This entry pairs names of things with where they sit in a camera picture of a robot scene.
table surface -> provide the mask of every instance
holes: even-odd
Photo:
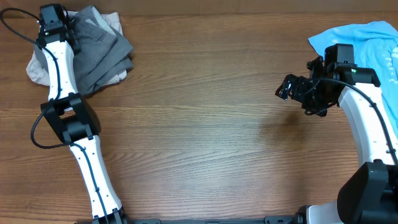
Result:
[[[134,69],[88,99],[101,150],[132,218],[260,218],[334,200],[358,168],[344,113],[305,116],[274,95],[284,77],[308,75],[308,38],[394,13],[122,17]],[[35,38],[32,19],[8,19]],[[67,147],[30,141],[49,88],[25,68],[32,45],[0,26],[0,223],[91,220]],[[36,138],[58,143],[43,120]]]

white cloth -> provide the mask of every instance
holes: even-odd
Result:
[[[77,12],[68,11],[68,13],[69,15],[74,15]],[[123,35],[122,26],[119,20],[119,14],[117,12],[114,12],[112,14],[102,14],[101,16],[113,29],[117,30],[121,35]],[[36,59],[35,53],[33,53],[32,59],[26,67],[26,73],[33,82],[45,86],[50,85],[49,73],[46,71],[46,69],[42,68],[42,65]],[[118,83],[126,77],[127,71],[124,70],[119,74],[115,74],[115,76],[108,82],[106,82],[104,86]]]

clothing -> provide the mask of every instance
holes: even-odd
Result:
[[[100,15],[93,6],[80,12],[68,12],[81,51],[73,58],[73,70],[78,91],[90,94],[102,86],[120,82],[127,77],[126,69],[132,67],[127,55],[133,50],[123,37],[119,15],[114,12]],[[33,82],[50,85],[47,61],[35,46],[27,74]]]
[[[380,79],[383,105],[398,136],[398,32],[395,28],[384,21],[352,24],[326,30],[308,40],[323,57],[331,45],[354,46],[355,64],[373,68]]]

fabric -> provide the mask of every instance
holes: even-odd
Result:
[[[100,15],[95,7],[88,6],[81,12],[69,11],[68,14],[73,19],[70,25],[81,45],[81,52],[73,59],[73,70],[79,92],[84,95],[89,94],[102,86],[125,79],[126,69],[132,67],[131,61],[126,58],[132,46],[123,37],[118,13]],[[119,50],[112,50],[115,45]],[[96,70],[95,68],[102,63],[106,66]],[[39,48],[34,47],[34,54],[26,71],[33,82],[50,85],[47,61]]]
[[[325,57],[331,45],[352,44],[359,67],[373,68],[381,82],[383,105],[398,136],[398,32],[387,22],[335,27],[309,38],[315,51]]]

blue towel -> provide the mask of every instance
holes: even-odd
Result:
[[[359,67],[373,68],[381,82],[383,105],[398,136],[398,32],[387,22],[352,24],[324,31],[309,38],[315,51],[325,57],[325,49],[335,44],[352,44]]]

